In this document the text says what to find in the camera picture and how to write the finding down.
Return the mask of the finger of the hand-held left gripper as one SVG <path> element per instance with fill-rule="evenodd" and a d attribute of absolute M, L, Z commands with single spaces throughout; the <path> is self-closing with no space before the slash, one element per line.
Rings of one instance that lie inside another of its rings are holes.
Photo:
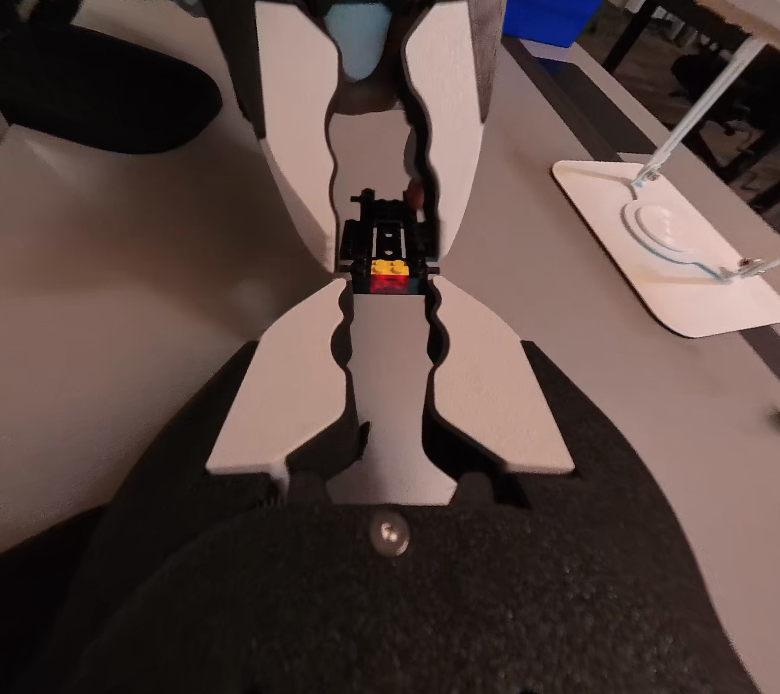
<path fill-rule="evenodd" d="M 288 214 L 312 257 L 336 271 L 336 159 L 328 136 L 340 71 L 337 45 L 292 4 L 255 3 L 264 137 Z"/>
<path fill-rule="evenodd" d="M 435 223 L 434 258 L 452 249 L 473 188 L 484 121 L 466 0 L 424 11 L 402 48 L 407 86 L 423 113 L 423 162 L 434 185 L 425 198 Z"/>

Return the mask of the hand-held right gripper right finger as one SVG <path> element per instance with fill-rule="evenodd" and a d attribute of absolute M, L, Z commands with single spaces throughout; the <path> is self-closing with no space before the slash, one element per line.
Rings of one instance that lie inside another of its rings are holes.
<path fill-rule="evenodd" d="M 501 473 L 570 475 L 575 465 L 520 337 L 489 307 L 445 278 L 428 283 L 425 413 L 435 436 L 480 455 Z"/>

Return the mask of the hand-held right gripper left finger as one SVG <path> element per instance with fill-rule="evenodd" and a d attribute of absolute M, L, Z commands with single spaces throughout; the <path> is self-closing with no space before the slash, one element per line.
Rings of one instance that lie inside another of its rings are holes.
<path fill-rule="evenodd" d="M 208 457 L 212 475 L 339 474 L 358 456 L 353 288 L 337 278 L 260 337 Z"/>

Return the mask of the black lego chassis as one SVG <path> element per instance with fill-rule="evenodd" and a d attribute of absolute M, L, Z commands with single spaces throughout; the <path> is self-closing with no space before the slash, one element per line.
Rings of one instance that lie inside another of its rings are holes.
<path fill-rule="evenodd" d="M 420 220 L 404 200 L 378 199 L 372 189 L 363 189 L 350 201 L 359 207 L 359 216 L 343 224 L 338 270 L 349 279 L 352 292 L 362 296 L 427 296 L 430 278 L 438 272 L 428 222 Z M 371 295 L 369 279 L 375 259 L 405 260 L 409 276 L 420 280 L 421 295 Z"/>

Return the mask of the small red lego piece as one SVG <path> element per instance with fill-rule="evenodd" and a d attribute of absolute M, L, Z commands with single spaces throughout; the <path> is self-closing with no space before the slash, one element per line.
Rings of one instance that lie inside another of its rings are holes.
<path fill-rule="evenodd" d="M 372 274 L 369 279 L 371 295 L 421 295 L 420 280 L 404 274 Z"/>

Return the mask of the black round cushion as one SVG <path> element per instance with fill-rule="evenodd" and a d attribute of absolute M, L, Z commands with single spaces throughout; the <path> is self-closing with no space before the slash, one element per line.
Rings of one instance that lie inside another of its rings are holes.
<path fill-rule="evenodd" d="M 18 125 L 131 155 L 195 139 L 220 113 L 221 92 L 199 68 L 81 26 L 23 22 L 2 0 L 1 112 Z"/>

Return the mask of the white book stand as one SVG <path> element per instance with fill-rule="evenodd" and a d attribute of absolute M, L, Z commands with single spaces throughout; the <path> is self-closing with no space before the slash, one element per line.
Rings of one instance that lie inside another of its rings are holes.
<path fill-rule="evenodd" d="M 551 176 L 658 322 L 703 338 L 779 322 L 762 275 L 778 259 L 742 258 L 662 174 L 695 125 L 766 47 L 778 49 L 779 0 L 696 0 L 748 36 L 643 164 L 562 160 Z"/>

